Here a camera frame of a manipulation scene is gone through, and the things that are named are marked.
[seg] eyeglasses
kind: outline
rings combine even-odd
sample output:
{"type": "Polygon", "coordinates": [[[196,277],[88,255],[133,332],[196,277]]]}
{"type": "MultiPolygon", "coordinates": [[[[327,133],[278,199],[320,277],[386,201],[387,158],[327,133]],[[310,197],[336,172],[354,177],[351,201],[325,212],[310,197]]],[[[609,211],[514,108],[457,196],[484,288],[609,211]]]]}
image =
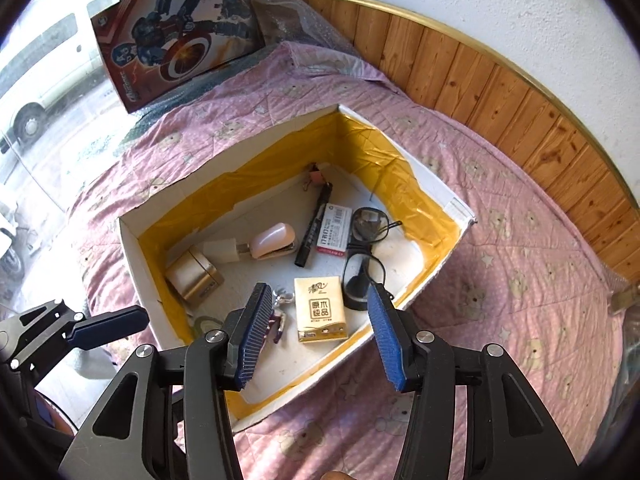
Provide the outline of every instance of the eyeglasses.
{"type": "Polygon", "coordinates": [[[361,207],[354,211],[347,244],[347,261],[342,271],[342,299],[347,308],[366,310],[369,285],[385,284],[385,266],[372,254],[372,246],[384,240],[389,229],[400,225],[401,221],[390,222],[380,209],[361,207]]]}

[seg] wooden plank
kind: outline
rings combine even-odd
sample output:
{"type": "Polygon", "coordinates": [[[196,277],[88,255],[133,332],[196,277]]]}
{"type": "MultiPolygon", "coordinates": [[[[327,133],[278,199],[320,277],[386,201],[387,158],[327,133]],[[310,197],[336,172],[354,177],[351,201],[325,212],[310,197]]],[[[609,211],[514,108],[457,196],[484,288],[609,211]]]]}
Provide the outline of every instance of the wooden plank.
{"type": "Polygon", "coordinates": [[[434,108],[465,124],[495,67],[486,56],[460,44],[434,108]]]}
{"type": "Polygon", "coordinates": [[[546,188],[546,192],[562,210],[568,211],[607,171],[600,155],[585,144],[566,169],[546,188]]]}
{"type": "Polygon", "coordinates": [[[499,66],[492,73],[467,126],[495,144],[518,111],[528,89],[519,76],[499,66]]]}
{"type": "Polygon", "coordinates": [[[392,16],[385,47],[380,59],[380,70],[402,90],[406,88],[414,67],[424,27],[399,16],[392,16]]]}
{"type": "Polygon", "coordinates": [[[523,167],[542,143],[560,113],[538,91],[529,89],[516,115],[496,146],[513,162],[523,167]]]}
{"type": "Polygon", "coordinates": [[[351,43],[353,43],[353,38],[356,35],[359,10],[360,6],[358,4],[345,2],[344,0],[334,0],[331,9],[329,22],[351,43]]]}
{"type": "Polygon", "coordinates": [[[380,65],[391,15],[383,10],[360,6],[353,46],[365,61],[380,65]]]}
{"type": "Polygon", "coordinates": [[[598,252],[618,238],[636,221],[636,213],[625,198],[596,225],[583,233],[593,250],[598,252]]]}
{"type": "Polygon", "coordinates": [[[548,189],[585,145],[584,137],[559,116],[522,168],[542,189],[548,189]]]}
{"type": "Polygon", "coordinates": [[[640,278],[640,249],[636,249],[628,257],[614,266],[613,270],[630,281],[640,278]]]}
{"type": "Polygon", "coordinates": [[[424,30],[406,85],[411,99],[427,108],[436,105],[459,45],[459,41],[437,30],[424,30]]]}
{"type": "Polygon", "coordinates": [[[640,248],[640,222],[636,221],[612,243],[598,252],[598,256],[613,268],[638,248],[640,248]]]}
{"type": "Polygon", "coordinates": [[[331,22],[331,12],[334,8],[334,0],[309,0],[309,5],[324,19],[331,22]]]}
{"type": "Polygon", "coordinates": [[[625,194],[615,175],[607,171],[604,177],[566,213],[580,232],[584,233],[602,220],[624,198],[625,194]]]}

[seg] captain america toy box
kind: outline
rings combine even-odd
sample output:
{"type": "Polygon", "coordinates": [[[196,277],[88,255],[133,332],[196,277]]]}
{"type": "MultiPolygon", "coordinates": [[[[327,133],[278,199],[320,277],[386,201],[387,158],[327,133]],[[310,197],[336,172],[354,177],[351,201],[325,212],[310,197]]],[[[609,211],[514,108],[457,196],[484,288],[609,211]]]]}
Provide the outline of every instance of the captain america toy box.
{"type": "Polygon", "coordinates": [[[251,0],[121,0],[92,23],[128,112],[264,45],[251,0]]]}

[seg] white wall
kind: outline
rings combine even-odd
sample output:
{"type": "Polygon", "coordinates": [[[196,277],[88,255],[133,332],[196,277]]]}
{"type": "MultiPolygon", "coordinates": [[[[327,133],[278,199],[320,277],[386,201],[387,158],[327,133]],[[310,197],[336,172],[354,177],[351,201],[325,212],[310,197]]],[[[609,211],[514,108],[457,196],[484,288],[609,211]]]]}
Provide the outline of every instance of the white wall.
{"type": "Polygon", "coordinates": [[[492,47],[590,129],[640,200],[640,59],[603,0],[381,0],[492,47]]]}

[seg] pink bedspread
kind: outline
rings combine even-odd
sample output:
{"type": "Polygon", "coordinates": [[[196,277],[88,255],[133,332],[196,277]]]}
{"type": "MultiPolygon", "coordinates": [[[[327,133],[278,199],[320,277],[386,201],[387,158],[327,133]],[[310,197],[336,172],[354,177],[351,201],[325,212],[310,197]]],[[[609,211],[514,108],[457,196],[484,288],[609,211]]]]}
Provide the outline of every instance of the pink bedspread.
{"type": "MultiPolygon", "coordinates": [[[[420,325],[452,345],[503,345],[580,460],[606,409],[622,352],[622,318],[607,314],[606,272],[520,168],[345,54],[281,44],[254,68],[165,115],[79,196],[69,223],[92,312],[135,302],[114,229],[119,215],[238,140],[335,103],[422,160],[478,217],[415,302],[420,325]]],[[[149,341],[147,331],[115,350],[123,360],[149,341]]],[[[370,343],[308,394],[236,435],[244,477],[302,480],[337,469],[360,480],[391,478],[410,408],[411,396],[393,391],[370,343]]],[[[456,416],[454,478],[464,460],[461,403],[456,416]]]]}

